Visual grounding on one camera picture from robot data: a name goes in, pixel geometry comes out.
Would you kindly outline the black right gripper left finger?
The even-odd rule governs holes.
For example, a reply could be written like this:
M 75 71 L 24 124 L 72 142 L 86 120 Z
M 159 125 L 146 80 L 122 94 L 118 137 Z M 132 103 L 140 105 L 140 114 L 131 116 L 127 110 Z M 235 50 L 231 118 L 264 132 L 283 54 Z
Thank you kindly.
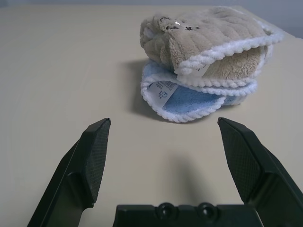
M 82 133 L 63 156 L 32 218 L 30 227 L 77 227 L 82 213 L 98 199 L 111 120 L 104 118 Z

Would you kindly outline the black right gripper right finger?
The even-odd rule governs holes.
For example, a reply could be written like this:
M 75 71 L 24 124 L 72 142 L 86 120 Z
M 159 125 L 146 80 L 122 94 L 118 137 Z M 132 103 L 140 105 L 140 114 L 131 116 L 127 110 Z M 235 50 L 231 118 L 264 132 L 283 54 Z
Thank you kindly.
M 245 125 L 219 118 L 225 156 L 241 200 L 265 227 L 301 227 L 303 193 L 282 163 Z

